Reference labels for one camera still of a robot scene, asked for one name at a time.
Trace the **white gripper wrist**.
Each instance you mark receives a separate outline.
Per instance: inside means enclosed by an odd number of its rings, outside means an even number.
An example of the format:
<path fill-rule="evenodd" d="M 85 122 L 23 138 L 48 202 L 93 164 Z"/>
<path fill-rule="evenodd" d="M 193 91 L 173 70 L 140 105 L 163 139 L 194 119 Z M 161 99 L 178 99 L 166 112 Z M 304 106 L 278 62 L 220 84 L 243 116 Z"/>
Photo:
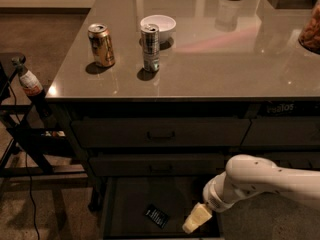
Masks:
<path fill-rule="evenodd" d="M 206 183 L 203 189 L 203 200 L 205 204 L 197 203 L 189 215 L 190 220 L 183 224 L 182 229 L 185 233 L 191 234 L 207 222 L 212 217 L 211 210 L 218 213 L 224 212 L 237 201 L 234 187 L 225 172 Z"/>

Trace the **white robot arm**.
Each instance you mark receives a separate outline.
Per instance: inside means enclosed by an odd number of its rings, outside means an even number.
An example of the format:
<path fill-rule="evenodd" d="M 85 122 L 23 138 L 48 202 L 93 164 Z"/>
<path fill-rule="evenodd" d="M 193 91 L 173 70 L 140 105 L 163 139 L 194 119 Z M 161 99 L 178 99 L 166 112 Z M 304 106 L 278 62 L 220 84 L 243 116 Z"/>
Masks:
<path fill-rule="evenodd" d="M 313 209 L 320 209 L 320 172 L 278 167 L 262 157 L 246 154 L 228 160 L 225 171 L 203 188 L 203 203 L 197 203 L 182 229 L 191 234 L 235 203 L 261 193 L 274 193 Z"/>

